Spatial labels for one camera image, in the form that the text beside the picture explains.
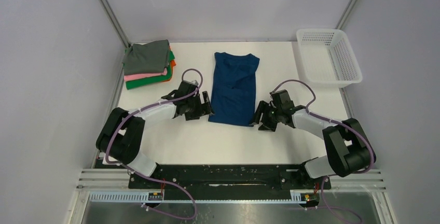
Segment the blue t-shirt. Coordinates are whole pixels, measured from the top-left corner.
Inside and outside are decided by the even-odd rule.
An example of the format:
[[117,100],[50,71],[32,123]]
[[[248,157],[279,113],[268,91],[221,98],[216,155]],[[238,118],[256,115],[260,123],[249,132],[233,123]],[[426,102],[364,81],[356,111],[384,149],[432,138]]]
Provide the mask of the blue t-shirt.
[[256,71],[260,59],[253,54],[214,54],[211,93],[214,114],[209,122],[249,127],[255,113]]

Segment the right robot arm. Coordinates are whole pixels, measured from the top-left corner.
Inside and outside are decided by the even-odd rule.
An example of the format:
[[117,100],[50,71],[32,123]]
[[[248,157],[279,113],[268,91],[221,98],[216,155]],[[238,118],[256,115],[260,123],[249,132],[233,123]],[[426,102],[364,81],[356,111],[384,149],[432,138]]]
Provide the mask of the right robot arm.
[[324,156],[300,165],[297,175],[300,186],[310,189],[323,176],[346,177],[374,165],[375,153],[356,119],[338,121],[313,113],[304,105],[295,105],[286,90],[272,92],[270,96],[270,102],[259,102],[251,126],[274,132],[282,123],[311,133],[324,142]]

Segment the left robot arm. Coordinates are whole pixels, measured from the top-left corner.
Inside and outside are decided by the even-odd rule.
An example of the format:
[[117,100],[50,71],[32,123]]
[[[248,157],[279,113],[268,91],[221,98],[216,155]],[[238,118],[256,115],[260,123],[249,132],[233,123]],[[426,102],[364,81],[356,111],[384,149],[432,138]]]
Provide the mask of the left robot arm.
[[200,92],[196,81],[183,80],[176,90],[151,105],[136,110],[114,108],[95,146],[108,156],[110,163],[123,164],[141,173],[141,182],[155,188],[160,184],[161,175],[156,171],[158,163],[141,151],[144,130],[179,116],[189,121],[213,114],[208,92]]

